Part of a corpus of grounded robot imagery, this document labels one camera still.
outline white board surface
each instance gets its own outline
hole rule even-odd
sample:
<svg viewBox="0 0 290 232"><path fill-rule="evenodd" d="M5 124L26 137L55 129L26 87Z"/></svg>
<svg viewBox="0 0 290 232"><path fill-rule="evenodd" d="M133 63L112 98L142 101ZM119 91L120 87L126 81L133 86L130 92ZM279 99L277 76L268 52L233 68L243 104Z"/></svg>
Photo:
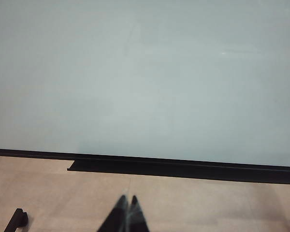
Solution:
<svg viewBox="0 0 290 232"><path fill-rule="evenodd" d="M0 148L290 166L290 0L0 0Z"/></svg>

